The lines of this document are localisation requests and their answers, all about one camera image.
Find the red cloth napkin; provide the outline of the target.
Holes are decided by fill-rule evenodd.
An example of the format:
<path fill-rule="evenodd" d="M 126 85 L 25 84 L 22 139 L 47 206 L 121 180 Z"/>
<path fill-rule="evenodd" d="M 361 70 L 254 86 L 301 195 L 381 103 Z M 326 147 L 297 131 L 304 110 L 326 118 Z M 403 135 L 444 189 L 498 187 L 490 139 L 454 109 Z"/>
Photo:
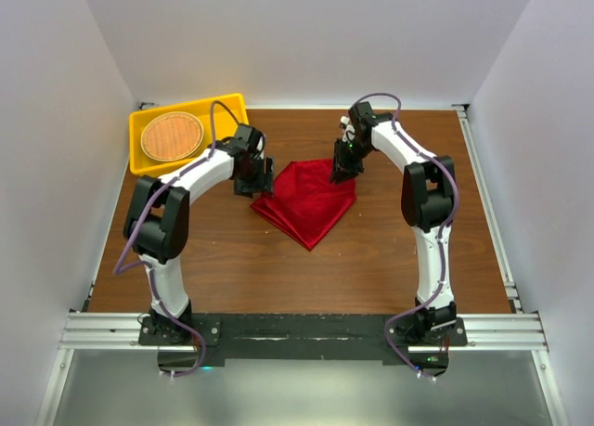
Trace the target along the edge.
<path fill-rule="evenodd" d="M 331 159 L 292 161 L 251 208 L 311 251 L 356 202 L 355 180 L 331 183 L 331 172 Z"/>

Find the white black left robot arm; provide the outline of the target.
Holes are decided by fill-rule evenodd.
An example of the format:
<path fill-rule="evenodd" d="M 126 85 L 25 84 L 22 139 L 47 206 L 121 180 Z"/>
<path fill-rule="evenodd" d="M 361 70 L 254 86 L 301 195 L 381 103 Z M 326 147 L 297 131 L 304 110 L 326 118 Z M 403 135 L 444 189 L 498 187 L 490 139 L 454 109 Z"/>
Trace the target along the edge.
<path fill-rule="evenodd" d="M 274 161 L 265 155 L 265 147 L 265 134 L 241 123 L 234 135 L 213 142 L 196 160 L 136 182 L 123 227 L 126 244 L 114 273 L 134 266 L 145 269 L 151 294 L 148 330 L 171 344 L 198 339 L 181 270 L 191 206 L 227 180 L 234 182 L 234 193 L 242 197 L 270 192 Z"/>

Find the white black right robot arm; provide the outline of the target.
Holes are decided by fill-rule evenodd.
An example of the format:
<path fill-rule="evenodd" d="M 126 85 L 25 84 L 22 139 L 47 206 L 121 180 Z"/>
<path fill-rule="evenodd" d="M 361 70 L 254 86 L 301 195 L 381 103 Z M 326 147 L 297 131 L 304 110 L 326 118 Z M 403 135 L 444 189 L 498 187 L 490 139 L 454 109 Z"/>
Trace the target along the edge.
<path fill-rule="evenodd" d="M 395 112 L 376 112 L 367 97 L 341 118 L 334 143 L 331 183 L 364 172 L 363 160 L 383 153 L 402 173 L 401 212 L 416 241 L 419 285 L 415 307 L 387 321 L 388 332 L 409 341 L 436 344 L 457 320 L 450 284 L 449 237 L 459 206 L 453 159 L 439 157 L 415 141 Z"/>

